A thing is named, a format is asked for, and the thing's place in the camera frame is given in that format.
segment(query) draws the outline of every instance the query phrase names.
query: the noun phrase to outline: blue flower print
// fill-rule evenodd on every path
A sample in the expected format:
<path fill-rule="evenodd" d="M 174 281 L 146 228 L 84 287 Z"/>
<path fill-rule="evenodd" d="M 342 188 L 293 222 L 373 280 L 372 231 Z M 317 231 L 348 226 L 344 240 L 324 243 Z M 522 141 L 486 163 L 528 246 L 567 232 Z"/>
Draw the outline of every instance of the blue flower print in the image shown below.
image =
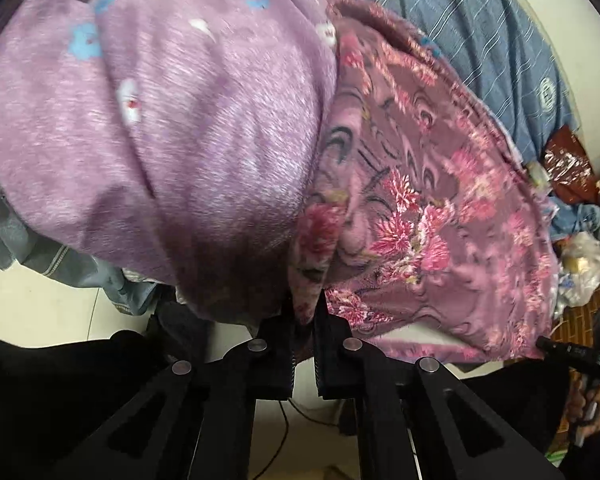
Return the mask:
<path fill-rule="evenodd" d="M 269 0 L 245 0 L 251 9 L 266 9 L 269 7 Z"/>
<path fill-rule="evenodd" d="M 115 1 L 116 0 L 96 0 L 96 3 L 93 6 L 93 12 L 101 14 Z"/>
<path fill-rule="evenodd" d="M 81 23 L 76 25 L 72 32 L 74 38 L 69 45 L 70 54 L 81 61 L 102 56 L 102 49 L 98 40 L 98 28 L 95 23 Z"/>
<path fill-rule="evenodd" d="M 431 53 L 433 54 L 433 57 L 440 57 L 442 55 L 442 52 L 440 52 L 440 49 L 427 36 L 423 36 L 421 38 L 420 44 L 422 46 L 428 46 L 431 49 Z"/>

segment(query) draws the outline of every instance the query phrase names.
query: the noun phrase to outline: gray fabric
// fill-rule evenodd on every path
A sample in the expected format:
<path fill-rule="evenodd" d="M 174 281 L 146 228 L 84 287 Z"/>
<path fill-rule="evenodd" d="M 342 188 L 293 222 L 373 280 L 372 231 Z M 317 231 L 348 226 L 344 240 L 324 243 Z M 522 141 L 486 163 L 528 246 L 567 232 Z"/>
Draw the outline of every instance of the gray fabric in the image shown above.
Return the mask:
<path fill-rule="evenodd" d="M 101 287 L 124 314 L 143 314 L 157 299 L 157 283 L 131 282 L 120 268 L 37 234 L 0 190 L 0 269 L 14 261 L 66 285 Z"/>
<path fill-rule="evenodd" d="M 551 47 L 516 0 L 371 0 L 420 27 L 509 131 L 525 164 L 549 136 L 576 130 Z M 543 107 L 541 83 L 555 88 Z"/>

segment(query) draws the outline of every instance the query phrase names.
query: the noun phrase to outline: black cable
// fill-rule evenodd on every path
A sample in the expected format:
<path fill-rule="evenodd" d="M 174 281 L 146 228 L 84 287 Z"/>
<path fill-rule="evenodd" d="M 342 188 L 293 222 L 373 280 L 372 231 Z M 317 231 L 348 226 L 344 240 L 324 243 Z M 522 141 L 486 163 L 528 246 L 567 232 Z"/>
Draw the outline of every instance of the black cable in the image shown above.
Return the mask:
<path fill-rule="evenodd" d="M 285 436 L 282 437 L 282 442 L 280 442 L 280 445 L 278 446 L 278 450 L 271 457 L 271 460 L 269 460 L 269 463 L 266 466 L 264 466 L 264 469 L 262 471 L 260 471 L 256 476 L 253 477 L 253 480 L 258 480 L 258 478 L 260 478 L 262 475 L 264 475 L 264 473 L 267 472 L 267 469 L 269 469 L 271 467 L 271 464 L 274 463 L 275 459 L 278 458 L 280 451 L 282 451 L 282 447 L 285 445 L 286 438 L 289 435 L 289 419 L 286 418 L 286 413 L 285 413 L 284 407 L 282 406 L 282 401 L 279 400 L 278 404 L 280 405 L 280 410 L 282 410 L 282 416 L 285 417 Z"/>
<path fill-rule="evenodd" d="M 337 424 L 333 424 L 332 422 L 324 422 L 322 420 L 316 420 L 315 418 L 311 418 L 309 415 L 303 413 L 300 408 L 298 408 L 295 404 L 295 402 L 293 402 L 291 399 L 287 399 L 289 401 L 289 404 L 291 404 L 294 407 L 294 410 L 296 410 L 296 412 L 300 413 L 300 415 L 304 416 L 304 418 L 308 421 L 314 422 L 315 424 L 321 424 L 323 426 L 329 426 L 331 428 L 337 428 L 338 425 Z"/>

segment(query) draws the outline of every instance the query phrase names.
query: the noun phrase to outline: tile grout line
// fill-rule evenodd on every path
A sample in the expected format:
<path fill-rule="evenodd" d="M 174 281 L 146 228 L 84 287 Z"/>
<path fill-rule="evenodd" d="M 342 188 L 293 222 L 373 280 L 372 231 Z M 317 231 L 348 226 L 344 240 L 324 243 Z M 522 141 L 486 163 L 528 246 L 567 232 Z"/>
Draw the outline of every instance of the tile grout line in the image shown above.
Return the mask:
<path fill-rule="evenodd" d="M 93 300 L 93 308 L 91 309 L 91 317 L 89 319 L 89 328 L 87 329 L 87 341 L 91 336 L 91 324 L 93 323 L 93 314 L 96 312 L 96 304 L 98 303 L 98 294 L 100 294 L 100 289 L 96 291 L 96 297 Z"/>

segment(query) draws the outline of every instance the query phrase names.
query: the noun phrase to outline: floor tile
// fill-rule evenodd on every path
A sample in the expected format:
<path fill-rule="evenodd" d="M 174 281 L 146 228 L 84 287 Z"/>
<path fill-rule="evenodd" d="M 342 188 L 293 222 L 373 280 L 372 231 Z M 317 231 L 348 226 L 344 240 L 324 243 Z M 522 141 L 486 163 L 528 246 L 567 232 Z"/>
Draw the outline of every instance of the floor tile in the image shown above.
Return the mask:
<path fill-rule="evenodd" d="M 87 339 L 96 288 L 73 288 L 16 263 L 0 270 L 0 339 L 24 347 Z"/>
<path fill-rule="evenodd" d="M 144 332 L 152 311 L 145 312 L 142 316 L 128 316 L 120 314 L 111 304 L 107 295 L 98 291 L 95 300 L 91 326 L 89 327 L 88 339 L 109 339 L 118 330 L 134 330 Z"/>

